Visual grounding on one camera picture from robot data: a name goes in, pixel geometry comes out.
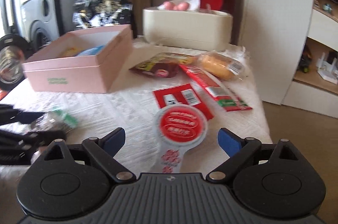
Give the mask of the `round red lid jelly cup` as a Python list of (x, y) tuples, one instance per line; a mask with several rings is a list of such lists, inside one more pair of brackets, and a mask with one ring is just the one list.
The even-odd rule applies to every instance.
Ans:
[(193, 106), (169, 105), (156, 114), (152, 132), (159, 142), (153, 172), (179, 173), (185, 153), (200, 145), (206, 137), (208, 122)]

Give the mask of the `red yellow meat packet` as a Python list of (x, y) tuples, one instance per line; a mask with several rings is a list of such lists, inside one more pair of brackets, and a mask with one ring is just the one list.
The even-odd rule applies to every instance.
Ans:
[(194, 56), (179, 53), (159, 53), (133, 66), (129, 70), (150, 77), (173, 78), (180, 71), (180, 65), (191, 64)]

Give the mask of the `red flat snack packet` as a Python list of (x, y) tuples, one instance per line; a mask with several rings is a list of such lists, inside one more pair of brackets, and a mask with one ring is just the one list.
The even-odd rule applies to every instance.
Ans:
[(153, 94), (157, 100), (159, 108), (164, 108), (174, 104), (185, 104), (199, 109), (207, 120), (214, 118), (210, 109), (189, 83), (177, 87), (156, 90), (153, 91)]

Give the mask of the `white router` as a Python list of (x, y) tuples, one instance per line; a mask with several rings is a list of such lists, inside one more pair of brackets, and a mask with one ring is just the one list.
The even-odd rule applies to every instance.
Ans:
[(328, 62), (328, 54), (322, 53), (317, 60), (317, 73), (327, 82), (337, 85), (337, 57), (334, 56), (332, 62)]

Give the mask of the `white wall cabinet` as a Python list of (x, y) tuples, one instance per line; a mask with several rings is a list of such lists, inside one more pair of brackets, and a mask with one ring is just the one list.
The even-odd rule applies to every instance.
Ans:
[(244, 0), (239, 43), (250, 53), (263, 101), (337, 117), (337, 95), (293, 77), (311, 25), (314, 0)]

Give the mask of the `grey speaker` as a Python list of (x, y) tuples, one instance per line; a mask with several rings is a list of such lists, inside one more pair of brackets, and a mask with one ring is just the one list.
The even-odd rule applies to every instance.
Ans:
[(60, 0), (28, 0), (21, 6), (25, 38), (34, 51), (64, 34)]

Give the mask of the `green clear snack packet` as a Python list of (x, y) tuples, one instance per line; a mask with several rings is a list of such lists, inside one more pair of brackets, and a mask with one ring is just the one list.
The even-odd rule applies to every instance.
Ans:
[(28, 132), (63, 131), (68, 134), (78, 126), (77, 119), (67, 109), (54, 107), (30, 123)]

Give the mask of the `bread bun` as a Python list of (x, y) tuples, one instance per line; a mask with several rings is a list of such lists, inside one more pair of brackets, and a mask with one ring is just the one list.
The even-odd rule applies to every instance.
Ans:
[(200, 54), (196, 64), (222, 80), (232, 80), (244, 71), (244, 66), (239, 61), (216, 52)]

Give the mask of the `blue snack packet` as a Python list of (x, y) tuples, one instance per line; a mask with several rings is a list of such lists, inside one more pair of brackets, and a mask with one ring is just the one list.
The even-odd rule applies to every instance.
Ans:
[(90, 49), (83, 50), (76, 54), (76, 56), (93, 56), (101, 52), (105, 48), (105, 45), (96, 46)]

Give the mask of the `toy car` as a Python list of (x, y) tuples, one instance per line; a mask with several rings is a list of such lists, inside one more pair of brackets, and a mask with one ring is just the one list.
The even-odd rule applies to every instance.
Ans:
[(298, 63), (297, 70), (300, 70), (303, 73), (309, 72), (309, 66), (312, 62), (312, 54), (308, 45), (304, 46), (304, 50), (301, 54), (301, 58)]

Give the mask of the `pink ball ornament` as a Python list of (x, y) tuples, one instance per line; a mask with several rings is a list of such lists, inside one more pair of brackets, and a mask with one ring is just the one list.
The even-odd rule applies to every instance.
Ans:
[(166, 1), (163, 3), (164, 10), (174, 10), (174, 11), (187, 11), (190, 7), (188, 2), (182, 2), (175, 4), (172, 1)]

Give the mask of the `yellow noodle snack packet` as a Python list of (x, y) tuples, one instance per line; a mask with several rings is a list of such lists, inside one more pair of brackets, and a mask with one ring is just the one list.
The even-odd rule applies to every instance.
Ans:
[(59, 58), (74, 57), (78, 55), (80, 52), (81, 50), (76, 47), (67, 48), (59, 55)]

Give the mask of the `cream tissue box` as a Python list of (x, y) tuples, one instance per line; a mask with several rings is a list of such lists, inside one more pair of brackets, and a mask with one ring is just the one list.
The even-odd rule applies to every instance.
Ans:
[(223, 51), (232, 28), (233, 16), (223, 11), (143, 10), (143, 35), (154, 45)]

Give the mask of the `long red green snack packet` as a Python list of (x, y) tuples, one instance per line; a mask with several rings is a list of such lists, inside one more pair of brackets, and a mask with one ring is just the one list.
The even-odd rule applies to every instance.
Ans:
[(211, 73), (192, 65), (180, 64), (180, 68), (226, 112), (253, 109)]

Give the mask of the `pink cardboard box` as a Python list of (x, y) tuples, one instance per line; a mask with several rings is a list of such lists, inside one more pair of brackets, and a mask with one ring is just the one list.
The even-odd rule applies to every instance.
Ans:
[[(132, 52), (130, 25), (96, 27), (68, 32), (23, 63), (35, 91), (107, 93)], [(59, 58), (67, 48), (81, 51), (105, 48), (93, 56)]]

